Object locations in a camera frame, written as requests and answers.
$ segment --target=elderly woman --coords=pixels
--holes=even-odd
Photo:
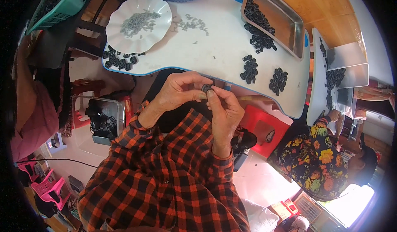
[[[338,198],[350,184],[366,185],[377,165],[374,150],[365,145],[360,153],[345,163],[335,145],[341,133],[343,117],[337,110],[318,118],[308,129],[306,116],[294,120],[277,146],[281,169],[313,199],[329,201]],[[336,138],[327,126],[336,122]]]

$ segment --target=green plastic basket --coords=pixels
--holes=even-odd
[[[45,30],[50,28],[60,21],[76,15],[82,9],[87,0],[60,0],[51,11],[37,21],[37,13],[40,11],[41,7],[45,5],[45,1],[46,0],[41,0],[40,4],[37,6],[32,20],[29,23],[26,33],[27,35],[34,30]]]

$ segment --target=wooden table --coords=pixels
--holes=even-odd
[[[173,21],[185,19],[185,14],[190,14],[206,23],[209,36],[198,29],[182,31],[177,27],[177,32],[174,32],[175,26],[172,24],[160,42],[148,50],[145,56],[137,57],[138,63],[133,65],[130,71],[118,70],[115,66],[108,70],[136,76],[152,74],[166,68],[198,71],[203,75],[269,97],[278,104],[282,113],[299,118],[305,104],[309,80],[308,40],[302,61],[296,60],[277,44],[277,51],[265,49],[262,53],[256,54],[255,48],[250,44],[251,34],[244,29],[245,22],[241,19],[239,1],[169,2]],[[242,58],[248,54],[251,54],[259,65],[256,83],[250,85],[240,78],[240,73],[244,72]],[[288,80],[284,92],[276,96],[269,89],[269,83],[273,78],[274,69],[279,67],[288,72]]]

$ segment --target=white table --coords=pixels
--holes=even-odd
[[[197,71],[233,85],[252,90],[273,99],[282,113],[299,118],[305,104],[309,80],[310,49],[304,48],[304,57],[298,61],[283,48],[275,44],[277,51],[264,49],[260,54],[250,44],[251,34],[244,29],[240,8],[235,0],[196,0],[186,3],[169,2],[173,21],[186,20],[185,14],[201,19],[206,23],[209,36],[198,29],[181,30],[172,23],[164,38],[146,52],[138,56],[138,63],[130,71],[121,71],[112,66],[110,71],[136,76],[152,74],[166,68]],[[248,85],[240,78],[244,72],[242,58],[251,54],[258,63],[256,83]],[[274,69],[281,67],[288,72],[287,85],[280,96],[270,89],[270,79]]]
[[[313,72],[313,84],[312,84],[312,94],[310,96],[310,104],[307,112],[306,122],[307,125],[312,126],[316,119],[319,117],[321,112],[325,110],[325,115],[329,113],[329,109],[327,108],[327,87],[325,84],[327,83],[326,71],[327,69],[324,67],[326,64],[325,58],[322,56],[322,51],[320,50],[320,38],[324,45],[325,50],[327,51],[329,48],[327,43],[324,41],[324,38],[320,35],[316,28],[312,29],[313,32],[313,49],[314,49],[314,72]],[[339,104],[338,100],[338,91],[337,88],[331,91],[332,95],[332,103],[334,104],[334,108],[339,110],[344,114],[345,106]],[[332,131],[333,134],[336,132],[336,125],[334,122],[330,122],[328,128]]]

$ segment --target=black cord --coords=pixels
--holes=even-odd
[[[70,160],[70,161],[78,162],[78,163],[81,163],[81,164],[84,164],[84,165],[87,165],[87,166],[91,166],[91,167],[97,168],[97,166],[93,166],[93,165],[90,165],[90,164],[87,164],[87,163],[84,163],[84,162],[81,162],[81,161],[78,161],[78,160],[64,159],[64,158],[51,158],[51,159],[41,159],[41,160],[23,160],[23,161],[17,161],[17,163],[25,163],[25,162],[32,162],[32,161],[44,161],[44,160]]]

